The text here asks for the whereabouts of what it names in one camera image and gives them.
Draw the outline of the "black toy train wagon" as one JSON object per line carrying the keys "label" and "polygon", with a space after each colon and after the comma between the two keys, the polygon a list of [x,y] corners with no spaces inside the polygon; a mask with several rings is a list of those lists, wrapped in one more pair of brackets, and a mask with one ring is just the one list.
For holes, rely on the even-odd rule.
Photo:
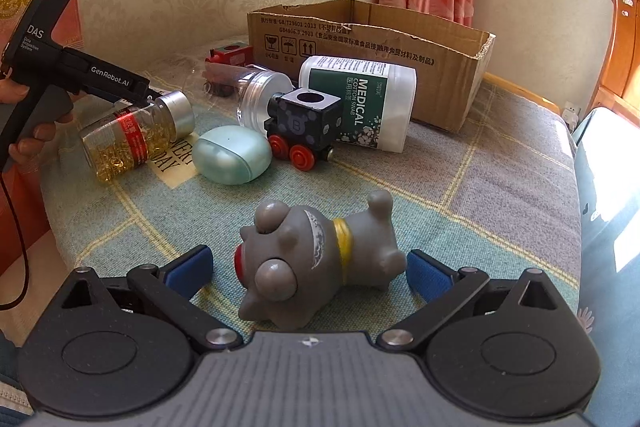
{"label": "black toy train wagon", "polygon": [[264,127],[275,158],[288,160],[300,171],[329,159],[342,124],[341,98],[298,88],[274,94],[267,113]]}

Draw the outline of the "brown cardboard box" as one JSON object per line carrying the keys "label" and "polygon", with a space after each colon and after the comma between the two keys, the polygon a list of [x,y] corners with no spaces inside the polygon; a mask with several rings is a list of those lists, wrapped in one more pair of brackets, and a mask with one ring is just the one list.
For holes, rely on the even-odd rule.
{"label": "brown cardboard box", "polygon": [[416,71],[412,119],[458,132],[480,89],[496,36],[451,20],[360,0],[279,4],[247,14],[254,61],[297,80],[313,55]]}

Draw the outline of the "wooden bed headboard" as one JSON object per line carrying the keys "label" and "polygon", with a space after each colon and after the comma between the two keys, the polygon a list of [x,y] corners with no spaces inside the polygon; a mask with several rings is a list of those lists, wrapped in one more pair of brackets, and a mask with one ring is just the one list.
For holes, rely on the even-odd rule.
{"label": "wooden bed headboard", "polygon": [[639,126],[640,0],[612,0],[610,41],[587,112],[611,109]]}

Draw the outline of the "grey dog squeaky toy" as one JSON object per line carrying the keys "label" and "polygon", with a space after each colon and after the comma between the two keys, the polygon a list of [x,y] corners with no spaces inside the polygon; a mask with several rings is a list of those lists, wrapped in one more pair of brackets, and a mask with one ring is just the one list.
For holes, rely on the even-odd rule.
{"label": "grey dog squeaky toy", "polygon": [[344,286],[385,289],[407,268],[392,223],[393,197],[376,190],[367,209],[327,218],[307,205],[264,200],[240,230],[236,278],[244,321],[302,329]]}

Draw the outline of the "mint green round case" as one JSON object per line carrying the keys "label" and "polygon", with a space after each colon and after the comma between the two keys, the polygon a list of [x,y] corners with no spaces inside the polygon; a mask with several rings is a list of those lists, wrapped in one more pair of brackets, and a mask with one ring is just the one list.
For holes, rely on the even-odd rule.
{"label": "mint green round case", "polygon": [[193,165],[210,182],[250,183],[270,166],[272,152],[265,137],[241,126],[221,126],[203,133],[192,148]]}

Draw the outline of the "light blue bed sheet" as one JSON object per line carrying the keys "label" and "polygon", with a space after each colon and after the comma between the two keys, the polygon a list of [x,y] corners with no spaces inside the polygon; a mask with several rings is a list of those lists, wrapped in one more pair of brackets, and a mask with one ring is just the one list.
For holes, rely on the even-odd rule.
{"label": "light blue bed sheet", "polygon": [[573,134],[582,217],[578,317],[601,377],[587,416],[639,424],[639,128],[598,107]]}

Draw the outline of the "white wall socket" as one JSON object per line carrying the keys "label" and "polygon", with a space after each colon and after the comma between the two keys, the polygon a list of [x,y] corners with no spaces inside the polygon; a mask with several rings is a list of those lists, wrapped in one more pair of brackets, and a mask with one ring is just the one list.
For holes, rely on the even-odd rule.
{"label": "white wall socket", "polygon": [[572,102],[566,102],[561,117],[570,132],[574,132],[580,121],[580,107]]}

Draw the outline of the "red toy train engine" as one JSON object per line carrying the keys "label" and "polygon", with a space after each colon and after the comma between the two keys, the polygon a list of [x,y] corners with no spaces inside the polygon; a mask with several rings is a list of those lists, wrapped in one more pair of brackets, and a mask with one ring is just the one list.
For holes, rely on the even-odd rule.
{"label": "red toy train engine", "polygon": [[246,66],[253,62],[253,47],[246,43],[232,43],[209,50],[206,63]]}

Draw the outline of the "clear jar with silver lid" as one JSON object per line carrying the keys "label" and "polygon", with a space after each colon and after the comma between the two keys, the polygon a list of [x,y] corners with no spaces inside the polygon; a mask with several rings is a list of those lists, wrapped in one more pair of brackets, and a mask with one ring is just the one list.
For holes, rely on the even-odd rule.
{"label": "clear jar with silver lid", "polygon": [[282,72],[259,66],[205,62],[183,78],[182,90],[193,103],[230,112],[242,127],[267,134],[268,104],[273,95],[294,89]]}

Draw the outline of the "plaid table cloth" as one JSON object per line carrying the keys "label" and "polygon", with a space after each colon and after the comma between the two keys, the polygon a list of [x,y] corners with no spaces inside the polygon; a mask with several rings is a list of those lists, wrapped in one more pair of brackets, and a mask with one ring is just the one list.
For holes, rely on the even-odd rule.
{"label": "plaid table cloth", "polygon": [[58,251],[71,268],[119,277],[142,263],[163,265],[207,245],[214,278],[195,303],[250,334],[238,309],[244,291],[233,269],[240,230],[266,198],[309,205],[330,218],[363,210],[368,195],[393,196],[402,251],[420,249],[451,268],[473,265],[496,279],[526,268],[546,272],[578,305],[580,218],[574,145],[559,116],[482,84],[462,129],[412,124],[401,153],[352,144],[303,172],[274,160],[254,181],[221,185],[200,176],[191,141],[111,182],[96,179],[80,130],[111,113],[88,96],[43,154],[40,186]]}

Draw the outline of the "glass bottle of yellow capsules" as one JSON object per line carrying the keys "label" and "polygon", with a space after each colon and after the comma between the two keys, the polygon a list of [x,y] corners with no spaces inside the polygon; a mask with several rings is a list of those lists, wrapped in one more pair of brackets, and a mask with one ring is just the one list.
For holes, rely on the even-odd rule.
{"label": "glass bottle of yellow capsules", "polygon": [[194,126],[190,101],[181,91],[172,91],[89,124],[80,139],[96,179],[107,183],[160,157]]}

